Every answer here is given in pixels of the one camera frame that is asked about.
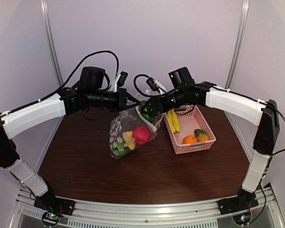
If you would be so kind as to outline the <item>green toy bell pepper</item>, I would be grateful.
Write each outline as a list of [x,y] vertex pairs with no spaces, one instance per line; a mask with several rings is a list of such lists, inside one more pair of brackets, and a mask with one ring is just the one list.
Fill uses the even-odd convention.
[[145,105],[146,100],[140,101],[139,105],[139,112],[141,113],[141,116],[148,122],[153,123],[155,121],[155,116],[151,115],[151,109],[150,107],[146,107],[143,109],[143,106]]

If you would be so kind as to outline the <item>red toy apple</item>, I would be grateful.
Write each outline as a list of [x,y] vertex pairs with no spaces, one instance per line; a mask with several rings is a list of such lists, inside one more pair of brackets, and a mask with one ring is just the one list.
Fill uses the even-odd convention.
[[150,140],[150,132],[146,127],[137,127],[133,131],[133,138],[137,144],[144,145]]

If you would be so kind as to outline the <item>yellow toy banana bunch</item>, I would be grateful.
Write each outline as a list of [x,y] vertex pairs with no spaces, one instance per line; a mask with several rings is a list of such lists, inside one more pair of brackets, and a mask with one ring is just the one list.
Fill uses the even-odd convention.
[[180,123],[173,109],[167,112],[167,117],[173,133],[180,133],[181,131]]

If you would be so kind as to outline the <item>clear zip top bag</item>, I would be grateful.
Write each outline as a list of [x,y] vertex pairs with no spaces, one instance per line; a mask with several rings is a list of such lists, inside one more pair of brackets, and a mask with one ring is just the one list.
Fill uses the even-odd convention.
[[119,159],[157,136],[163,115],[142,115],[140,106],[121,111],[111,121],[109,146],[111,157]]

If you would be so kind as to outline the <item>yellow toy pear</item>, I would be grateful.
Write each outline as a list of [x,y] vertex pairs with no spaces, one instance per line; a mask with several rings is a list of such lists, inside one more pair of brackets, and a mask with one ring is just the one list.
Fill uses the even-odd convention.
[[136,142],[133,138],[133,131],[123,133],[124,147],[128,147],[131,151],[135,149]]

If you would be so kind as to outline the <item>pink perforated plastic basket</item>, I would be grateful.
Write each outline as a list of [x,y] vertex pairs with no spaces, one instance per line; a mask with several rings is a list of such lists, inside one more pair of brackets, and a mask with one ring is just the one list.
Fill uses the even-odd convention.
[[164,114],[175,154],[209,150],[216,137],[198,107],[183,106]]

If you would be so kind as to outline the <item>green toy watermelon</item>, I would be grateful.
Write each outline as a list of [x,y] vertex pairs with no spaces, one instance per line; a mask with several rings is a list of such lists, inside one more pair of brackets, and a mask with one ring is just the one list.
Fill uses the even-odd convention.
[[129,153],[129,147],[126,147],[124,144],[124,140],[113,142],[113,144],[111,145],[111,152],[113,156],[121,158]]

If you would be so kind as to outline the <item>orange toy orange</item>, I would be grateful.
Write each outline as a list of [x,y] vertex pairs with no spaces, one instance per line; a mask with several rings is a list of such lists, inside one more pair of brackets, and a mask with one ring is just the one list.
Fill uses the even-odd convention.
[[197,142],[198,142],[198,139],[194,135],[187,135],[182,140],[182,144],[193,144]]

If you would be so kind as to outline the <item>green orange toy mango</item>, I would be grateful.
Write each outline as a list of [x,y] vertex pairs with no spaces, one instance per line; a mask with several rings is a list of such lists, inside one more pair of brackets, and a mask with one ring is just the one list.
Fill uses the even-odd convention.
[[194,130],[195,137],[197,138],[198,142],[206,142],[209,141],[209,136],[206,132],[202,129],[195,129]]

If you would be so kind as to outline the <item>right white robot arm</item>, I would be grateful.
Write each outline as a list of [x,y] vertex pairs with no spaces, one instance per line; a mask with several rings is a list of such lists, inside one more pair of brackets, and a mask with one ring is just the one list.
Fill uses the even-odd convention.
[[237,209],[247,208],[274,155],[280,131],[276,102],[249,98],[210,82],[197,84],[187,67],[170,72],[169,77],[174,89],[162,95],[151,95],[141,108],[143,113],[158,115],[183,105],[201,105],[236,115],[258,127],[253,142],[254,154],[234,199]]

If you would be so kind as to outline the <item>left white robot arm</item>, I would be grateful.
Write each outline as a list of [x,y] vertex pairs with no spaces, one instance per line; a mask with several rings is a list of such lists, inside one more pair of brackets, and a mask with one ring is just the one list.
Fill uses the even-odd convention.
[[51,186],[21,158],[13,139],[21,133],[67,115],[90,107],[119,112],[138,105],[123,85],[128,73],[122,71],[103,88],[103,80],[109,80],[102,68],[87,66],[80,79],[72,87],[62,87],[50,95],[14,110],[0,112],[0,168],[9,171],[26,186],[37,203],[49,211],[59,206]]

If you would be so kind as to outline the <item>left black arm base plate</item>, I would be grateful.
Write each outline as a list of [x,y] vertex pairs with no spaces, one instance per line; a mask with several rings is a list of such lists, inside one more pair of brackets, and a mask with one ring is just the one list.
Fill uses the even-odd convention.
[[54,212],[56,214],[72,216],[75,201],[59,198],[53,195],[43,195],[35,199],[34,207]]

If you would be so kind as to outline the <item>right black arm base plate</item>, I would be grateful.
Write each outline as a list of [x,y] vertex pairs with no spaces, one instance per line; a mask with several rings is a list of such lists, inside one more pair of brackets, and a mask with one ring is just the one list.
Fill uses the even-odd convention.
[[248,210],[251,207],[256,207],[259,205],[256,196],[253,196],[253,198],[249,201],[239,196],[222,198],[217,202],[217,204],[221,215]]

